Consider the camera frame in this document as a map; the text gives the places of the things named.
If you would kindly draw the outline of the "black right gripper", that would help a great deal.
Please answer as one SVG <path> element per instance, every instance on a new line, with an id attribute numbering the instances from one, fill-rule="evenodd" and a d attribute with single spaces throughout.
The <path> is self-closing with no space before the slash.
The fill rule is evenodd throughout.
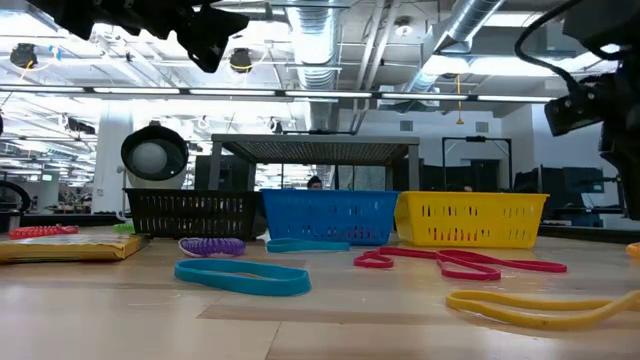
<path id="1" fill-rule="evenodd" d="M 628 217 L 640 220 L 640 50 L 619 63 L 602 125 L 601 156 L 618 165 Z"/>

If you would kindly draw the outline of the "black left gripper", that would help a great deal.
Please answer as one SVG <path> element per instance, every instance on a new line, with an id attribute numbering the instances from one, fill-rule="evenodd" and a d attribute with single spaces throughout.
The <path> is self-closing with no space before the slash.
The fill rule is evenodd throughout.
<path id="1" fill-rule="evenodd" d="M 88 40 L 98 24 L 119 26 L 131 35 L 142 30 L 166 40 L 177 31 L 178 43 L 202 71 L 215 73 L 229 38 L 249 24 L 245 15 L 191 0 L 27 0 L 70 33 Z"/>

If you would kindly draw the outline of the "red rubber band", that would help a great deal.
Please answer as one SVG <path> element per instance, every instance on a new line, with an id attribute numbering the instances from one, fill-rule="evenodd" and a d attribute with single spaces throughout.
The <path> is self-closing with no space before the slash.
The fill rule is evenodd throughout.
<path id="1" fill-rule="evenodd" d="M 398 247 L 380 247 L 363 253 L 353 260 L 353 265 L 363 268 L 389 269 L 394 266 L 393 256 L 435 260 L 444 277 L 493 281 L 501 279 L 501 271 L 493 265 L 502 260 L 462 250 L 415 250 Z"/>
<path id="2" fill-rule="evenodd" d="M 464 250 L 440 250 L 440 255 L 444 255 L 456 260 L 463 260 L 476 264 L 492 264 L 501 265 L 510 268 L 532 270 L 548 273 L 566 273 L 568 268 L 566 265 L 554 262 L 532 261 L 532 260 L 508 260 L 500 259 L 480 253 Z"/>

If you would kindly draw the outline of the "blue rubber band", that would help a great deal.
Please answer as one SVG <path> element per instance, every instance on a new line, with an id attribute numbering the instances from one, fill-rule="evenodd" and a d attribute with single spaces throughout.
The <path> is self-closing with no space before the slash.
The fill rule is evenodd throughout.
<path id="1" fill-rule="evenodd" d="M 269 253 L 300 251 L 349 251 L 350 244 L 345 242 L 326 242 L 304 239 L 272 239 L 265 243 Z"/>
<path id="2" fill-rule="evenodd" d="M 304 269 L 234 259 L 186 259 L 175 263 L 182 281 L 260 296 L 297 296 L 312 289 Z"/>

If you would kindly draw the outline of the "long ceiling light strip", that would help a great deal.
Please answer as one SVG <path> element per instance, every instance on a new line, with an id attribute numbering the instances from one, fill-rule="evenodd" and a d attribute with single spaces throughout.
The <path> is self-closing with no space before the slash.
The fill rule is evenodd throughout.
<path id="1" fill-rule="evenodd" d="M 87 87 L 60 85 L 0 84 L 0 92 L 36 94 L 88 94 L 97 96 L 128 95 L 132 97 L 223 97 L 223 98 L 287 98 L 349 99 L 383 101 L 461 101 L 492 103 L 543 104 L 552 100 L 545 96 L 478 95 L 458 93 L 398 93 L 380 91 L 311 91 L 283 89 L 171 88 L 171 87 Z"/>

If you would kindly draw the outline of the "black equipment rig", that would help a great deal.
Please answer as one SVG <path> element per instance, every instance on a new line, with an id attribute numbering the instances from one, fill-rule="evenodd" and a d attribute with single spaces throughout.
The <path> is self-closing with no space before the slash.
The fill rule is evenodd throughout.
<path id="1" fill-rule="evenodd" d="M 622 189 L 618 176 L 605 176 L 601 168 L 544 167 L 515 175 L 513 190 L 518 193 L 548 195 L 542 219 L 546 222 L 567 222 L 570 226 L 603 228 L 602 215 L 624 215 L 624 196 L 616 195 L 612 204 L 599 205 L 592 196 L 603 195 L 606 184 Z"/>

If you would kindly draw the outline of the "white cylindrical spotlight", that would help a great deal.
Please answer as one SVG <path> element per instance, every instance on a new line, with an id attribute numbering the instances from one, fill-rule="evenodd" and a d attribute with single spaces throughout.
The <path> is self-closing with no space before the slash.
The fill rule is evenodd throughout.
<path id="1" fill-rule="evenodd" d="M 178 132 L 151 121 L 124 139 L 121 160 L 132 188 L 181 189 L 187 174 L 188 143 Z"/>

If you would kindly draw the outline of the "black monitor back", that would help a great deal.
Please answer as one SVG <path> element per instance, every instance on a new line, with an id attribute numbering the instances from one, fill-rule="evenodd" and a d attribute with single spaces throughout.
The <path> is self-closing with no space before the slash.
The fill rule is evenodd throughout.
<path id="1" fill-rule="evenodd" d="M 209 156 L 199 155 L 195 160 L 196 190 L 207 190 L 209 186 L 211 160 Z M 255 176 L 255 165 L 236 155 L 222 155 L 218 189 L 221 191 L 253 191 L 249 177 Z"/>

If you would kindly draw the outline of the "grey perforated metal shelf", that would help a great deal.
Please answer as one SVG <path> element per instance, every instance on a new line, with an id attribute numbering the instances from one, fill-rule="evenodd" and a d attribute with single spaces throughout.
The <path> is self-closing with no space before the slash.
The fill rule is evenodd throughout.
<path id="1" fill-rule="evenodd" d="M 408 160 L 408 189 L 420 189 L 420 139 L 370 135 L 262 135 L 214 134 L 211 136 L 208 188 L 219 188 L 222 151 L 227 150 L 249 164 L 246 189 L 256 184 L 258 164 L 332 166 L 383 166 L 385 188 L 393 188 L 393 167 Z"/>

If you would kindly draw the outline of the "white building column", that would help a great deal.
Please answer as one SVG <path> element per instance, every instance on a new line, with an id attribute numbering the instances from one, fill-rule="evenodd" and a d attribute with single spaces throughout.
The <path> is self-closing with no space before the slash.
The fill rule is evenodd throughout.
<path id="1" fill-rule="evenodd" d="M 108 103 L 100 114 L 91 209 L 93 213 L 122 208 L 121 145 L 133 131 L 131 109 L 124 102 Z"/>

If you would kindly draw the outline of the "yellow plastic basket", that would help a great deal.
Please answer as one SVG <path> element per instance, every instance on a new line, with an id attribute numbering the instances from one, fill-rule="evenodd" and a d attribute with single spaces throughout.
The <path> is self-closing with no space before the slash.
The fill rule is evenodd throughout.
<path id="1" fill-rule="evenodd" d="M 406 191 L 398 196 L 398 237 L 418 247 L 530 249 L 548 196 L 534 193 Z"/>

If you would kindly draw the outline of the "yellow rubber band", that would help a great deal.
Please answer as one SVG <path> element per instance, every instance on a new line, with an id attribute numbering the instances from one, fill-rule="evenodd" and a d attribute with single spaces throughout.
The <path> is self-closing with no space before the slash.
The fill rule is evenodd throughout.
<path id="1" fill-rule="evenodd" d="M 593 328 L 624 311 L 640 312 L 640 290 L 631 291 L 614 300 L 579 301 L 534 300 L 501 293 L 464 290 L 448 294 L 445 303 L 454 310 L 480 314 L 518 327 L 551 331 L 582 330 Z M 502 309 L 499 305 L 542 311 L 584 311 L 584 314 L 549 317 Z"/>

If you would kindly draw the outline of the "black plastic basket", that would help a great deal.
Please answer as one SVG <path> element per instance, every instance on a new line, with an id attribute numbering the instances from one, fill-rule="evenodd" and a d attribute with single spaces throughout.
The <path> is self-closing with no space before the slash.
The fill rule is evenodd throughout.
<path id="1" fill-rule="evenodd" d="M 129 188 L 126 194 L 135 231 L 152 237 L 250 241 L 266 231 L 258 192 Z"/>

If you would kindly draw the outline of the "blue plastic basket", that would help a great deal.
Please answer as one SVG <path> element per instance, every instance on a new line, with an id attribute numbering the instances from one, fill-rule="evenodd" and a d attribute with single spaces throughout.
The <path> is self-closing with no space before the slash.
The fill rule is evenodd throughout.
<path id="1" fill-rule="evenodd" d="M 397 191 L 263 189 L 273 239 L 379 246 L 394 227 Z"/>

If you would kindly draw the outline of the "yellow green crayon box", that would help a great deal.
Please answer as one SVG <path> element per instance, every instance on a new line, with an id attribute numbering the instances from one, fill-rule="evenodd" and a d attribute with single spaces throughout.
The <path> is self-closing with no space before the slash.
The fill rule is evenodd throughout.
<path id="1" fill-rule="evenodd" d="M 0 241 L 0 264 L 121 261 L 149 244 L 137 235 L 71 234 Z"/>

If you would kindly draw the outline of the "silver spiral ventilation duct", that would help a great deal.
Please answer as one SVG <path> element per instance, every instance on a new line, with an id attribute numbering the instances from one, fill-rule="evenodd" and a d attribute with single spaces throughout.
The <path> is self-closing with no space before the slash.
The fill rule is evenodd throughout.
<path id="1" fill-rule="evenodd" d="M 336 88 L 337 42 L 341 11 L 322 6 L 286 8 L 292 28 L 294 60 L 302 90 L 331 91 Z M 310 132 L 336 132 L 339 109 L 336 100 L 309 102 L 305 118 Z"/>
<path id="2" fill-rule="evenodd" d="M 447 54 L 468 54 L 473 38 L 505 0 L 457 0 L 450 16 L 431 25 L 420 48 L 421 65 L 403 92 L 428 92 L 445 73 Z"/>

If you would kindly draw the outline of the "black metal frame stand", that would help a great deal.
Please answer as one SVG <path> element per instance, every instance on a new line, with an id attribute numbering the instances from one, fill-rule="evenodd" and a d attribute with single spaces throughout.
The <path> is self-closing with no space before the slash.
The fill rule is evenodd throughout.
<path id="1" fill-rule="evenodd" d="M 441 140 L 443 188 L 446 191 L 464 191 L 464 186 L 469 185 L 473 192 L 500 192 L 500 161 L 495 159 L 472 159 L 469 166 L 453 168 L 446 166 L 447 155 L 458 144 L 466 143 L 493 143 L 499 150 L 507 155 L 507 182 L 506 189 L 510 189 L 513 182 L 513 158 L 512 140 L 507 138 L 491 138 L 481 135 L 465 137 L 443 137 Z"/>

